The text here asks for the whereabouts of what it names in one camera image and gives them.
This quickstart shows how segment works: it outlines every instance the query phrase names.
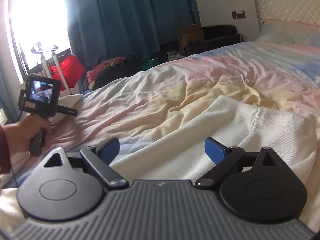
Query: red bag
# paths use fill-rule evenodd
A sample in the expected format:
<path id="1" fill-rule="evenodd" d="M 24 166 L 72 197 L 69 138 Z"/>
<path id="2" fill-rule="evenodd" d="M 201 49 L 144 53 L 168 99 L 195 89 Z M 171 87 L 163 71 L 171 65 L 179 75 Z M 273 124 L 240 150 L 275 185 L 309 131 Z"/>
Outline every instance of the red bag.
<path id="1" fill-rule="evenodd" d="M 62 62 L 59 61 L 61 71 L 64 75 L 64 78 L 67 81 L 67 84 L 70 88 L 74 88 L 77 82 L 79 81 L 80 77 L 84 73 L 84 67 L 78 60 L 78 58 L 74 55 L 68 55 Z M 53 79 L 57 79 L 61 81 L 61 77 L 57 70 L 57 67 L 50 66 L 49 67 L 51 72 L 51 77 Z M 63 83 L 61 84 L 60 91 L 64 91 L 66 88 L 64 87 Z"/>

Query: triangular cutout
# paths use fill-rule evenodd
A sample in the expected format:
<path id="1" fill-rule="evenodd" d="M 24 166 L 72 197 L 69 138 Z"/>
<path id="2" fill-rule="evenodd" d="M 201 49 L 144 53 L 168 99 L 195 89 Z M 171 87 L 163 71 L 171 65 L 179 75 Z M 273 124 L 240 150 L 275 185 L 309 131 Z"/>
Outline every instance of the triangular cutout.
<path id="1" fill-rule="evenodd" d="M 275 158 L 273 158 L 273 156 L 270 153 L 266 153 L 266 155 L 264 156 L 262 165 L 263 166 L 279 166 L 279 163 L 276 161 Z"/>
<path id="2" fill-rule="evenodd" d="M 50 160 L 44 165 L 45 168 L 62 166 L 62 159 L 59 153 L 51 156 Z"/>

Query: red sleeve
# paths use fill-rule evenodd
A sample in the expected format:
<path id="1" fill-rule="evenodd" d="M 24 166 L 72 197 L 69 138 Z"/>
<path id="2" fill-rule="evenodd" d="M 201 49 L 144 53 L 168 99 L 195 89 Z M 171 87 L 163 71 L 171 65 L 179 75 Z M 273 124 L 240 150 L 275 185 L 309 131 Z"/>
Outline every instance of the red sleeve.
<path id="1" fill-rule="evenodd" d="M 0 126 L 0 174 L 10 173 L 11 161 L 10 161 L 10 152 L 2 126 Z"/>

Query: teal curtain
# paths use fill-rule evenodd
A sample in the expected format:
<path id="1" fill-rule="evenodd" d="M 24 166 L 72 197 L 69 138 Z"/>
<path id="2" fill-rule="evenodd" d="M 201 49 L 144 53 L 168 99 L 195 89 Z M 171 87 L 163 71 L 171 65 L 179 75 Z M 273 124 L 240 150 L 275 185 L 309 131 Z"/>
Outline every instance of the teal curtain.
<path id="1" fill-rule="evenodd" d="M 141 56 L 200 24 L 196 0 L 65 0 L 72 53 L 88 68 L 116 56 Z"/>
<path id="2" fill-rule="evenodd" d="M 8 118 L 8 123 L 13 123 L 18 120 L 17 113 L 13 108 L 12 102 L 9 98 L 7 89 L 4 85 L 4 80 L 0 70 L 0 108 L 2 108 Z"/>

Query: camera screen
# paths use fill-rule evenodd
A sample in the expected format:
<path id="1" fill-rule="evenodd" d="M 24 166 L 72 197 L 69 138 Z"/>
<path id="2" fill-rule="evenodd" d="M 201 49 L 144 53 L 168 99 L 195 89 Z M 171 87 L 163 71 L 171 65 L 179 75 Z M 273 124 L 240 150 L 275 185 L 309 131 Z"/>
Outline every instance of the camera screen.
<path id="1" fill-rule="evenodd" d="M 53 85 L 35 80 L 32 84 L 30 99 L 50 103 Z"/>

